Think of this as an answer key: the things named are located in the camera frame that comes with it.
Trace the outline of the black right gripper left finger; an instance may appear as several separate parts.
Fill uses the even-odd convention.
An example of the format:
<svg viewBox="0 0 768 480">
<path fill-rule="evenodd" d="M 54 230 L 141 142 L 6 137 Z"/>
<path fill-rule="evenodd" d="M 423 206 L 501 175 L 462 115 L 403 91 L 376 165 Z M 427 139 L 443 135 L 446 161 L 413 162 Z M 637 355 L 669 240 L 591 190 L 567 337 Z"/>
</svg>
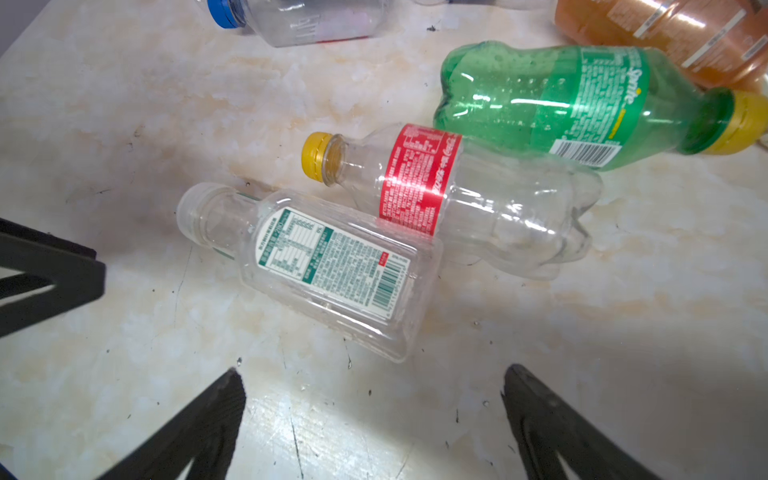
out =
<svg viewBox="0 0 768 480">
<path fill-rule="evenodd" d="M 246 393 L 231 368 L 103 479 L 224 479 L 234 456 Z"/>
</svg>

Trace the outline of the clear bottle green label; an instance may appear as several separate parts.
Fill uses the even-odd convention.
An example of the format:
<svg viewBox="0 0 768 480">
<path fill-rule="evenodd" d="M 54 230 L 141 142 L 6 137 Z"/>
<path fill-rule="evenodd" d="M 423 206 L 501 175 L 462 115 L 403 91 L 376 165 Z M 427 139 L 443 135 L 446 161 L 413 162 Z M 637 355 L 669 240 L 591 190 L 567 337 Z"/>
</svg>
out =
<svg viewBox="0 0 768 480">
<path fill-rule="evenodd" d="M 426 315 L 442 243 L 354 208 L 283 189 L 256 198 L 200 183 L 179 230 L 233 260 L 244 285 L 401 363 Z"/>
</svg>

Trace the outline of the clear Coca-Cola bottle yellow cap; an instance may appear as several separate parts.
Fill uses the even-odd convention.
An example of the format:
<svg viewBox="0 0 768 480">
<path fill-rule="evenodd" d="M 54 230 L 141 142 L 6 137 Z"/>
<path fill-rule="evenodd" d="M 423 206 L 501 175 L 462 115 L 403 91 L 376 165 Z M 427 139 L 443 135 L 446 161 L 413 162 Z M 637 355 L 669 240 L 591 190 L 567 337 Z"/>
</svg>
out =
<svg viewBox="0 0 768 480">
<path fill-rule="evenodd" d="M 573 161 L 416 124 L 362 139 L 314 132 L 301 165 L 308 178 L 344 188 L 363 212 L 532 280 L 551 280 L 586 256 L 592 238 L 580 218 L 603 190 L 597 173 Z"/>
</svg>

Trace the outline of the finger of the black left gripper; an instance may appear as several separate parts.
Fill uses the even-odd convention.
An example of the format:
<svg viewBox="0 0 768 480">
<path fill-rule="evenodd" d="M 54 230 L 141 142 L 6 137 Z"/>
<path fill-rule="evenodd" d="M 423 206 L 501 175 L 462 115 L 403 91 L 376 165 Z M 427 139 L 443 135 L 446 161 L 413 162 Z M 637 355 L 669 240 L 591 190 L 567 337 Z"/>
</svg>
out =
<svg viewBox="0 0 768 480">
<path fill-rule="evenodd" d="M 100 299 L 106 265 L 91 248 L 3 219 L 3 337 Z"/>
</svg>

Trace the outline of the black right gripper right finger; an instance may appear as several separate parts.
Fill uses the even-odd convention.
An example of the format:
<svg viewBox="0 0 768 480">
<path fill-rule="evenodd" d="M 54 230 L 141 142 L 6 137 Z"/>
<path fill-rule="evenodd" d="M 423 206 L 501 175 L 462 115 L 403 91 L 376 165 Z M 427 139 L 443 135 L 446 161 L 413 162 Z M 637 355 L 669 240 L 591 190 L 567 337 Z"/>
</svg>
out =
<svg viewBox="0 0 768 480">
<path fill-rule="evenodd" d="M 521 364 L 505 372 L 502 401 L 530 479 L 656 479 Z"/>
</svg>

